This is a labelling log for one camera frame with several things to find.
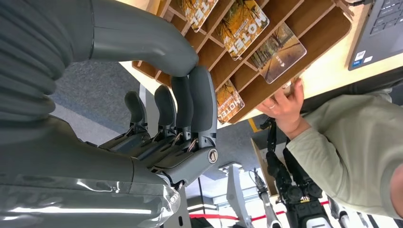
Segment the light green shirt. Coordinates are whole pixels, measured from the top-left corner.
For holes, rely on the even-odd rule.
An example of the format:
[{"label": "light green shirt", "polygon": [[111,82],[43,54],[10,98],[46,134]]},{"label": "light green shirt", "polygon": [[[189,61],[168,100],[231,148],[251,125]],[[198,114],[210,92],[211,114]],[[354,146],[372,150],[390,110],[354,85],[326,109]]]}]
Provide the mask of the light green shirt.
[{"label": "light green shirt", "polygon": [[372,95],[343,95],[305,116],[312,128],[287,148],[337,203],[399,217],[390,180],[403,163],[403,108]]}]

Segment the desk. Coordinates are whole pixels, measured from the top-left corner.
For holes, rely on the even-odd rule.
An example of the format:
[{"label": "desk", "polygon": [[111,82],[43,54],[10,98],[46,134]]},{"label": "desk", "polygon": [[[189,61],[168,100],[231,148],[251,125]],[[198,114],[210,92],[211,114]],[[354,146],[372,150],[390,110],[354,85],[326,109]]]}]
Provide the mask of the desk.
[{"label": "desk", "polygon": [[[361,67],[354,71],[348,71],[348,60],[350,59],[359,33],[361,32],[361,28],[364,23],[365,16],[368,13],[369,7],[370,6],[351,7],[350,10],[353,11],[354,16],[352,28],[349,34],[339,43],[329,49],[323,56],[317,59],[305,70],[305,72],[301,74],[305,85],[305,98],[316,96],[318,94],[403,66],[403,54],[399,54],[365,67]],[[160,85],[158,82],[145,76],[136,69],[133,69],[131,62],[121,62],[121,64],[146,89],[154,94],[155,90]],[[257,109],[253,109],[246,116],[244,116],[241,121],[260,114],[262,114],[262,112]],[[218,122],[218,128],[227,125],[229,125],[229,123],[220,124]]]}]

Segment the autumn tree image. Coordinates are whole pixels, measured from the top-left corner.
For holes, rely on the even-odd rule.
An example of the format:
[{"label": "autumn tree image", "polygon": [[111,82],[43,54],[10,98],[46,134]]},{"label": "autumn tree image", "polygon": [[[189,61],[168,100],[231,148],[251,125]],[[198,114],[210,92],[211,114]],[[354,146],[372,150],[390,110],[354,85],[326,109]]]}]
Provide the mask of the autumn tree image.
[{"label": "autumn tree image", "polygon": [[238,113],[245,103],[234,85],[228,80],[217,92],[218,120],[225,123]]},{"label": "autumn tree image", "polygon": [[236,0],[218,25],[218,35],[234,60],[269,24],[254,0]]},{"label": "autumn tree image", "polygon": [[283,23],[253,54],[251,60],[256,67],[262,68],[261,72],[266,81],[272,83],[300,60],[306,52],[298,38]]},{"label": "autumn tree image", "polygon": [[176,0],[178,6],[185,14],[186,20],[191,27],[197,32],[207,19],[211,10],[214,8],[218,0]]}]

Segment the screw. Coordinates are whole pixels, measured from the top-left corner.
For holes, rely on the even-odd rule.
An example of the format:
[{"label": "screw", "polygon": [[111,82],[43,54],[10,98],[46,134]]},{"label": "screw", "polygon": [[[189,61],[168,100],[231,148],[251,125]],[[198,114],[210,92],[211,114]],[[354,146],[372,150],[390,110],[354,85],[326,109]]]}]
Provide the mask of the screw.
[{"label": "screw", "polygon": [[218,152],[216,149],[211,149],[209,151],[209,162],[211,164],[214,164],[218,159]]}]

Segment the plastic film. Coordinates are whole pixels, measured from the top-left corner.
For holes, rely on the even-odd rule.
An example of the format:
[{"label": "plastic film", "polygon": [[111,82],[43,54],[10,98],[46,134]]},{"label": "plastic film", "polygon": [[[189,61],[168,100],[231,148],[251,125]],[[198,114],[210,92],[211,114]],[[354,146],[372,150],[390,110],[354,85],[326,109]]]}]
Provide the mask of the plastic film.
[{"label": "plastic film", "polygon": [[0,227],[154,228],[180,203],[162,184],[0,174]]}]

